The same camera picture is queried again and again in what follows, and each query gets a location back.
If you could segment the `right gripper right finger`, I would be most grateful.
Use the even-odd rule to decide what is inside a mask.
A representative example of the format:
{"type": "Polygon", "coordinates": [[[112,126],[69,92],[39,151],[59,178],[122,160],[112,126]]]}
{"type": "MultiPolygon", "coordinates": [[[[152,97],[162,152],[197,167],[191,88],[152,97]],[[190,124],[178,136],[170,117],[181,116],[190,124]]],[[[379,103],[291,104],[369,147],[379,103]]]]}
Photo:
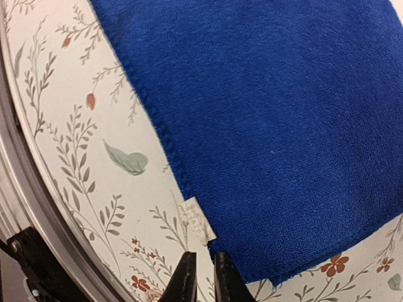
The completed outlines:
{"type": "Polygon", "coordinates": [[[215,256],[214,286],[216,301],[256,302],[227,252],[215,256]]]}

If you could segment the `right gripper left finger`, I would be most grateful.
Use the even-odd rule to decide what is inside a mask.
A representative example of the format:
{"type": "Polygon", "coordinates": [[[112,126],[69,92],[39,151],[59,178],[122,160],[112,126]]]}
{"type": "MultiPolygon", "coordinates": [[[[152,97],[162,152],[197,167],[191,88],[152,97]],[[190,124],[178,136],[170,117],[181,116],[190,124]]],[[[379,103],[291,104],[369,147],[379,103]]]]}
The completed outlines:
{"type": "Polygon", "coordinates": [[[158,302],[196,302],[196,253],[185,252],[158,302]]]}

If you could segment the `blue towel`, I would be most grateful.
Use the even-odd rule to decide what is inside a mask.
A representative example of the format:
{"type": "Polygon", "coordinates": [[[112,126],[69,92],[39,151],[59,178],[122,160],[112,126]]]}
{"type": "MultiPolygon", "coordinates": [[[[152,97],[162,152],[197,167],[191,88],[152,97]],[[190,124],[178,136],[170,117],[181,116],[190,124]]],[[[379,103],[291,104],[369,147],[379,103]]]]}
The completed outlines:
{"type": "Polygon", "coordinates": [[[390,1],[93,1],[163,146],[245,282],[287,279],[402,213],[390,1]]]}

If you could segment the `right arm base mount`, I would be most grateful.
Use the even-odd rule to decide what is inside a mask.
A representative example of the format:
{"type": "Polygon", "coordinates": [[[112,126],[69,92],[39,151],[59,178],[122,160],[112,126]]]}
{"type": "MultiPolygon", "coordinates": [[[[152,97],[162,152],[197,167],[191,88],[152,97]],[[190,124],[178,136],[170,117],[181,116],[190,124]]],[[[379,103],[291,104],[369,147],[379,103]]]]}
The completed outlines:
{"type": "Polygon", "coordinates": [[[35,301],[88,300],[33,227],[2,241],[1,250],[20,265],[35,301]]]}

